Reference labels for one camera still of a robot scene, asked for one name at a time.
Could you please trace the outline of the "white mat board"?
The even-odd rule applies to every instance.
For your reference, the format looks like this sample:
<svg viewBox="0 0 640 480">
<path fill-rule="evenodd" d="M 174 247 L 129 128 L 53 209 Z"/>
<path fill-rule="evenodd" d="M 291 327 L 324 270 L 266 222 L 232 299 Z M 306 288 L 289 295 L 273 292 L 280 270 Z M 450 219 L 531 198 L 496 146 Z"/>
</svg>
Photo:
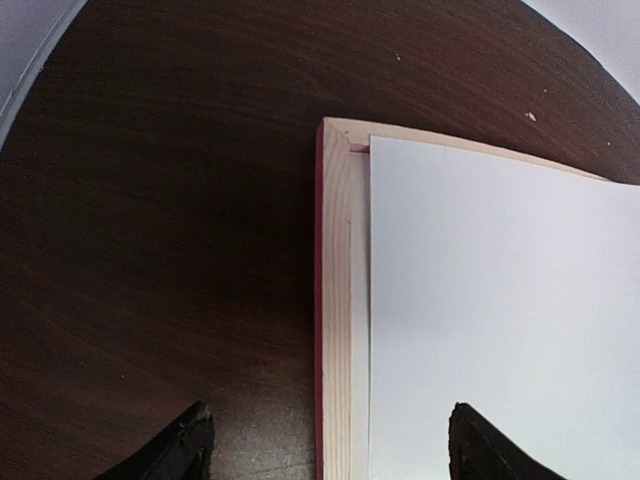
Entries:
<svg viewBox="0 0 640 480">
<path fill-rule="evenodd" d="M 351 466 L 369 477 L 369 155 L 351 153 Z"/>
</svg>

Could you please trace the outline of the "light wooden picture frame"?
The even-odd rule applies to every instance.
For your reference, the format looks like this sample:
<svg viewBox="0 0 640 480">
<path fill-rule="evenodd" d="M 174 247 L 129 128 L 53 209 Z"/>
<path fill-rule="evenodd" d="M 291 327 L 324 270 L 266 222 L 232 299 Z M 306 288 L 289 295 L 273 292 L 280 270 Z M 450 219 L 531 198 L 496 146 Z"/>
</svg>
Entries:
<svg viewBox="0 0 640 480">
<path fill-rule="evenodd" d="M 336 117 L 316 133 L 314 368 L 316 476 L 352 479 L 351 466 L 351 153 L 373 137 L 413 141 L 504 157 L 580 174 L 530 154 L 436 132 Z"/>
</svg>

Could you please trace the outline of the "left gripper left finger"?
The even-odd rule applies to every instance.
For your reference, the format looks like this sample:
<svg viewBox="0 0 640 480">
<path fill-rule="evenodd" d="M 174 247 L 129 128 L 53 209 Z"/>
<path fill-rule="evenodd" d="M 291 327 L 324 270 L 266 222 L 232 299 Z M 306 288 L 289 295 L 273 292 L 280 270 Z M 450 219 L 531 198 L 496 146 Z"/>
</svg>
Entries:
<svg viewBox="0 0 640 480">
<path fill-rule="evenodd" d="M 214 442 L 211 410 L 197 401 L 137 452 L 96 479 L 210 479 Z"/>
</svg>

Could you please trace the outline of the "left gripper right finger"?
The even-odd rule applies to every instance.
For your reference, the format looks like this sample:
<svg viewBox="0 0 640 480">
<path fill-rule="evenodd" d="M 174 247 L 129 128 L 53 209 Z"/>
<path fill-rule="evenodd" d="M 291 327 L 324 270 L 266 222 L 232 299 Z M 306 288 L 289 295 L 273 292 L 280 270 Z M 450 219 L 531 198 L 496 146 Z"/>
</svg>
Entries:
<svg viewBox="0 0 640 480">
<path fill-rule="evenodd" d="M 453 480 L 562 480 L 540 464 L 468 403 L 456 403 L 448 427 Z"/>
</svg>

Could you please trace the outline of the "landscape photo with white border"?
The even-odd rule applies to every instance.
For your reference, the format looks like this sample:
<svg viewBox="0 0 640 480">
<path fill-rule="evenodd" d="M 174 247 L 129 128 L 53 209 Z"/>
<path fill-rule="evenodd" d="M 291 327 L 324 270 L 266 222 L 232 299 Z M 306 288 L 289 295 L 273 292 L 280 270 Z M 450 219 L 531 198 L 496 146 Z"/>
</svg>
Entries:
<svg viewBox="0 0 640 480">
<path fill-rule="evenodd" d="M 466 402 L 569 479 L 639 475 L 639 190 L 371 144 L 370 463 L 445 479 Z"/>
</svg>

